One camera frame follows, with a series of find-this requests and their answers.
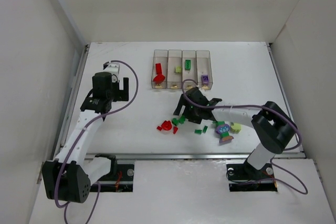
white wall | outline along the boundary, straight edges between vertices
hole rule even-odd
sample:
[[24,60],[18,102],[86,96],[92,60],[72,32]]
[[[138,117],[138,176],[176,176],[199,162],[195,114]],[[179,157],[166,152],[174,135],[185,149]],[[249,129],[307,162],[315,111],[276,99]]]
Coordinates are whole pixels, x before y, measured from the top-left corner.
[[273,42],[298,0],[66,0],[86,41]]
[[303,146],[336,216],[336,2],[300,0],[272,51]]
[[0,223],[26,223],[74,46],[49,0],[0,0]]

metal bar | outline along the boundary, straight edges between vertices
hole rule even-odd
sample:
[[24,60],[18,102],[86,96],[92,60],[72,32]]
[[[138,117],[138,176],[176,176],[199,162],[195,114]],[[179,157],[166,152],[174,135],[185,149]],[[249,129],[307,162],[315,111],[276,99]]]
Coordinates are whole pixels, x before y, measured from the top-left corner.
[[87,60],[87,57],[88,57],[88,52],[89,52],[89,46],[86,45],[84,47],[84,50],[83,50],[82,55],[80,57],[80,61],[79,61],[79,65],[78,65],[78,68],[77,68],[76,76],[73,77],[72,90],[71,90],[70,98],[69,98],[68,101],[64,101],[64,103],[66,103],[67,109],[66,109],[64,118],[62,119],[61,122],[59,122],[59,124],[61,124],[61,127],[60,127],[59,134],[57,134],[55,136],[55,141],[54,141],[54,145],[53,145],[53,149],[52,149],[50,159],[55,158],[55,156],[57,155],[57,153],[60,150],[61,144],[64,144],[65,141],[66,141],[68,131],[69,131],[70,122],[71,122],[71,117],[72,117],[72,113],[73,113],[73,108],[75,107],[75,103],[76,103],[76,99],[77,99],[77,94],[78,94],[78,90],[79,90],[79,86],[80,86],[80,81],[82,79],[85,63],[86,63],[86,60]]
[[[292,115],[292,111],[290,110],[288,99],[286,97],[285,90],[283,89],[284,87],[283,87],[281,79],[280,79],[279,71],[278,71],[277,66],[275,64],[275,60],[274,60],[274,57],[273,57],[273,54],[272,54],[272,49],[271,49],[271,46],[269,44],[267,44],[267,49],[268,49],[268,53],[269,53],[269,56],[270,56],[272,64],[273,64],[273,68],[274,68],[275,74],[276,74],[277,79],[278,79],[278,83],[279,83],[279,86],[280,86],[282,97],[283,97],[283,99],[285,101],[285,105],[286,105],[286,109],[287,109],[287,112],[288,112],[288,116],[294,121],[293,115]],[[300,146],[299,148],[300,148],[300,151],[302,151],[302,152],[304,151],[302,146]]]
[[[85,159],[93,159],[96,153],[88,153]],[[249,153],[243,154],[118,154],[113,153],[118,160],[158,160],[158,159],[246,159]],[[282,153],[275,158],[306,158],[305,154],[300,153]]]
[[50,0],[50,2],[76,50],[78,52],[82,52],[84,46],[87,43],[85,42],[82,33],[78,29],[65,0]]

green block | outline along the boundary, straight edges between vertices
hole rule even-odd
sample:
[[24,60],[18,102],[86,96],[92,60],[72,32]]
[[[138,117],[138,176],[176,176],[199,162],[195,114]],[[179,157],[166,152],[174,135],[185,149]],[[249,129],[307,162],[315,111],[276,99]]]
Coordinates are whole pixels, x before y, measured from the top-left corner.
[[191,69],[191,60],[185,60],[184,69],[185,70],[190,70]]
[[218,127],[218,126],[220,126],[220,125],[223,125],[223,124],[225,124],[224,121],[218,121],[218,122],[216,122],[216,127]]
[[175,126],[178,126],[178,124],[179,124],[178,122],[179,122],[178,119],[173,118],[172,123],[173,123]]
[[230,136],[228,132],[223,132],[222,134],[220,134],[221,138],[226,137],[226,136]]
[[175,73],[182,73],[182,68],[181,66],[175,67]]
[[182,115],[179,119],[179,123],[184,124],[185,117]]

cable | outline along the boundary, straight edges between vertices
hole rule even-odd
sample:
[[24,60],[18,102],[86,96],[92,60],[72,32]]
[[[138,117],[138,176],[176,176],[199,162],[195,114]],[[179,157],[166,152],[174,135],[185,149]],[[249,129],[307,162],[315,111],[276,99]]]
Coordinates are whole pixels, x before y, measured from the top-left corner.
[[[263,109],[263,110],[266,110],[266,111],[269,111],[275,115],[277,115],[278,117],[280,117],[282,120],[284,120],[286,123],[288,123],[292,129],[295,131],[295,133],[297,134],[298,136],[298,143],[297,145],[295,145],[294,147],[291,147],[291,148],[287,148],[287,149],[284,149],[284,151],[290,151],[290,150],[294,150],[296,149],[297,147],[299,147],[302,143],[302,136],[301,136],[301,133],[299,132],[299,130],[295,127],[294,124],[292,124],[287,118],[285,118],[283,115],[281,115],[280,113],[278,113],[277,111],[275,110],[272,110],[268,107],[265,107],[265,106],[260,106],[260,105],[252,105],[252,104],[248,104],[248,105],[221,105],[221,106],[202,106],[202,105],[199,105],[195,102],[193,102],[192,100],[190,100],[190,98],[186,95],[183,87],[184,87],[184,83],[186,81],[192,81],[194,82],[195,84],[198,84],[195,80],[192,80],[192,79],[185,79],[182,81],[182,93],[183,93],[183,97],[192,105],[198,107],[198,108],[201,108],[201,109],[230,109],[230,108],[258,108],[258,109]],[[297,179],[300,184],[304,187],[305,191],[300,191],[296,188],[294,188],[293,186],[289,185],[287,182],[281,180],[281,179],[278,179],[278,178],[264,178],[264,179],[260,179],[260,180],[256,180],[256,181],[253,181],[253,182],[242,182],[242,183],[239,183],[240,185],[251,185],[251,184],[255,184],[255,183],[258,183],[258,182],[261,182],[261,181],[266,181],[266,180],[276,180],[276,181],[279,181],[283,184],[285,184],[286,186],[292,188],[293,190],[297,191],[298,193],[301,193],[301,194],[304,194],[304,195],[307,195],[308,194],[308,189],[306,187],[306,185],[302,182],[302,180],[300,180],[295,174],[293,174],[292,172],[274,164],[273,162],[273,158],[270,160],[270,163],[272,165],[274,165],[275,167],[278,167],[279,169],[283,170],[284,172],[292,175],[295,179]]]
[[[135,93],[134,93],[134,96],[133,98],[131,99],[131,101],[129,101],[125,106],[117,109],[117,110],[114,110],[114,111],[111,111],[111,112],[108,112],[108,113],[105,113],[105,114],[102,114],[102,115],[99,115],[95,118],[93,118],[91,121],[89,121],[85,126],[84,128],[81,130],[81,132],[78,134],[76,140],[74,141],[74,144],[71,146],[67,156],[65,157],[62,165],[61,165],[61,168],[59,170],[59,173],[58,173],[58,176],[57,176],[57,179],[56,179],[56,184],[55,184],[55,193],[54,193],[54,200],[55,200],[55,205],[58,207],[58,208],[65,208],[69,205],[70,202],[66,202],[65,204],[61,205],[59,202],[58,202],[58,189],[59,189],[59,183],[60,183],[60,180],[61,180],[61,176],[64,172],[64,169],[65,169],[65,166],[67,164],[67,161],[72,153],[72,151],[75,149],[75,146],[76,144],[78,143],[78,141],[80,140],[80,138],[83,136],[84,132],[85,132],[85,129],[90,126],[91,123],[93,123],[95,120],[99,119],[99,118],[103,118],[103,117],[106,117],[108,115],[112,115],[112,114],[115,114],[119,111],[122,111],[123,109],[126,109],[129,105],[132,104],[132,102],[135,100],[135,97],[137,97],[137,94],[138,94],[138,90],[139,90],[139,80],[138,80],[138,76],[137,76],[137,73],[135,73],[134,69],[128,65],[126,62],[124,61],[121,61],[121,60],[111,60],[109,61],[110,63],[112,62],[117,62],[117,63],[121,63],[123,65],[125,65],[126,67],[128,67],[134,74],[134,77],[135,77],[135,81],[137,83],[136,85],[136,88],[135,88]],[[100,185],[98,184],[98,192],[97,192],[97,200],[98,200],[98,196],[99,196],[99,193],[100,193]],[[93,214],[93,211],[94,211],[94,208],[95,208],[96,204],[93,206],[93,209],[91,211],[91,214],[89,216],[89,219],[91,218],[92,214]]]
[[[97,202],[98,202],[98,198],[99,198],[99,194],[100,194],[100,188],[101,188],[101,186],[100,186],[100,183],[99,183],[98,181],[97,181],[95,184],[98,185],[97,196],[96,196],[96,200],[94,201],[94,204],[93,204],[91,213],[90,213],[90,215],[89,215],[89,218],[88,218],[88,220],[85,222],[85,224],[88,224],[88,223],[89,223],[89,221],[90,221],[90,219],[91,219],[91,217],[92,217],[92,214],[93,214],[93,212],[94,212],[94,209],[96,208],[96,205],[97,205]],[[64,217],[64,222],[65,222],[65,224],[69,224],[69,223],[68,223],[68,220],[67,220],[67,209],[68,209],[68,206],[69,206],[69,205],[66,205],[66,206],[65,206],[65,209],[64,209],[64,215],[63,215],[63,217]]]

purple block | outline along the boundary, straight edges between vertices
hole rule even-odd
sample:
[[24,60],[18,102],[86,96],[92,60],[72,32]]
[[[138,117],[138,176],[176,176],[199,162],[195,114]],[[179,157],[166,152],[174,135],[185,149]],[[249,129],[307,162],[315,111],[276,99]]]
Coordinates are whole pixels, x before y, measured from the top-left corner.
[[202,80],[202,85],[208,85],[209,84],[209,77],[207,74],[201,76],[201,80]]

